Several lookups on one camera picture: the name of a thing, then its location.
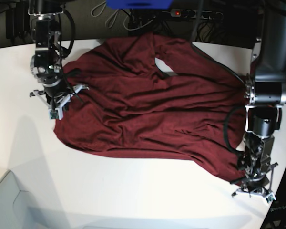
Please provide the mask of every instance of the robotic arm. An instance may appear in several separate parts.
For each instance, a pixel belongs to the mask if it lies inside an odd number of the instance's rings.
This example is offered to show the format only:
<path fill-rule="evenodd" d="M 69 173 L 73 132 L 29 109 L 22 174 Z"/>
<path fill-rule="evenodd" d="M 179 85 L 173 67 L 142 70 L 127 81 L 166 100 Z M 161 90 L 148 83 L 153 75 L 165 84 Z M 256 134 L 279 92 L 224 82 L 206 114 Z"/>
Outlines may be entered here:
<path fill-rule="evenodd" d="M 71 97 L 87 88 L 83 84 L 71 86 L 66 80 L 79 74 L 79 69 L 66 74 L 62 70 L 61 61 L 70 54 L 75 35 L 72 16 L 64 9 L 67 0 L 63 1 L 31 0 L 29 8 L 29 14 L 38 16 L 32 33 L 36 49 L 31 71 L 44 87 L 30 96 L 37 96 L 47 105 L 50 119 L 59 120 Z M 232 196 L 249 193 L 262 196 L 269 203 L 275 196 L 271 191 L 272 174 L 270 188 L 265 188 L 269 183 L 266 174 L 277 166 L 277 163 L 270 164 L 273 132 L 280 129 L 282 106 L 286 104 L 286 0 L 265 2 L 260 52 L 252 56 L 252 74 L 246 81 L 246 148 L 244 152 L 237 151 L 238 167 L 245 171 L 245 176 L 230 183 L 240 184 Z M 61 46 L 61 24 L 55 20 L 59 15 L 60 21 L 63 13 L 71 23 L 73 34 L 68 49 Z"/>

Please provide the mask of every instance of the blue object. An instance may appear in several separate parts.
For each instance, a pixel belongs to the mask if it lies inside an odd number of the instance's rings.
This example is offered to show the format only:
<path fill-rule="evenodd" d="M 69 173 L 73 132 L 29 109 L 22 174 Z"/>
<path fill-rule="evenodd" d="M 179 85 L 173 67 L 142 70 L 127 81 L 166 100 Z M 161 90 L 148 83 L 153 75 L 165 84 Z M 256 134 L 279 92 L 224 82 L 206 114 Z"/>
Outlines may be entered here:
<path fill-rule="evenodd" d="M 107 6 L 116 9 L 167 9 L 172 0 L 107 0 Z"/>

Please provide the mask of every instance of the power strip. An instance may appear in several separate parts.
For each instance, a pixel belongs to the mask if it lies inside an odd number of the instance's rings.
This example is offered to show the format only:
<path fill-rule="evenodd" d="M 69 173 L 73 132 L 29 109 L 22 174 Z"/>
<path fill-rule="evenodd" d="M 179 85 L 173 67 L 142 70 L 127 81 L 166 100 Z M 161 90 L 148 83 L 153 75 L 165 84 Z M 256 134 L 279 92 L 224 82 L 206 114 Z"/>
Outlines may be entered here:
<path fill-rule="evenodd" d="M 197 16 L 196 10 L 172 9 L 171 11 L 166 12 L 170 13 L 174 18 L 196 18 Z M 224 19 L 224 14 L 221 12 L 202 11 L 201 19 L 221 21 Z"/>

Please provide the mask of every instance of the white table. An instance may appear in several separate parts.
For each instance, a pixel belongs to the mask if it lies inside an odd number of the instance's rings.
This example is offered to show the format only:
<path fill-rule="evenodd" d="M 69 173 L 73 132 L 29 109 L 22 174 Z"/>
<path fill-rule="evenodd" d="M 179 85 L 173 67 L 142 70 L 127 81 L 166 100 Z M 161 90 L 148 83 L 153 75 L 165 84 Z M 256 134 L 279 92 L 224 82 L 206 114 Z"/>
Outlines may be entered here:
<path fill-rule="evenodd" d="M 76 41 L 67 61 L 97 45 Z M 249 72 L 250 50 L 197 46 L 234 71 Z M 34 45 L 0 49 L 0 167 L 13 171 L 20 188 L 35 196 L 51 228 L 260 228 L 269 206 L 259 198 L 231 198 L 236 186 L 193 161 L 106 158 L 62 144 L 46 107 L 29 98 L 42 89 L 30 73 L 33 54 Z M 275 137 L 276 192 L 286 167 L 286 106 Z"/>

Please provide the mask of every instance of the red cloth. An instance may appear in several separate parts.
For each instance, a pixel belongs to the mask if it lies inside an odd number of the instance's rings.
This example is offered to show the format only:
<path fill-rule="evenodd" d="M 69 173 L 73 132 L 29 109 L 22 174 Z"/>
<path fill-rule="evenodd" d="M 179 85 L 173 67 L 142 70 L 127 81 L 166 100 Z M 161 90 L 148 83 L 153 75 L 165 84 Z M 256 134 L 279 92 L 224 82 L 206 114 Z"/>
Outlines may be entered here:
<path fill-rule="evenodd" d="M 163 78 L 155 57 L 178 76 Z M 64 71 L 74 68 L 82 73 L 70 82 L 90 90 L 79 94 L 84 104 L 73 97 L 56 122 L 54 132 L 65 145 L 109 157 L 194 160 L 228 181 L 242 175 L 225 146 L 223 122 L 234 105 L 244 104 L 243 86 L 185 40 L 152 34 L 109 39 Z M 231 117 L 233 147 L 244 127 L 244 114 Z"/>

